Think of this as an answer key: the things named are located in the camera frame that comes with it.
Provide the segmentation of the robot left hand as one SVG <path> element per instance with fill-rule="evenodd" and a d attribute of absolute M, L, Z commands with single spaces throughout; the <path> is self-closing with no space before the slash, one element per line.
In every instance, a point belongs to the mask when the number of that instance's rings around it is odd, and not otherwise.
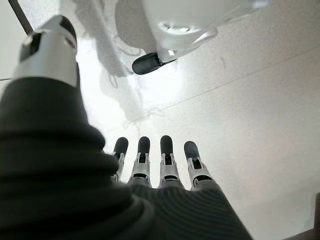
<path fill-rule="evenodd" d="M 63 15 L 27 36 L 0 100 L 0 237 L 3 240 L 249 240 L 251 235 L 201 160 L 184 144 L 191 189 L 182 185 L 172 139 L 160 140 L 160 183 L 150 183 L 142 137 L 128 183 L 128 140 L 104 153 L 88 122 L 77 36 Z"/>

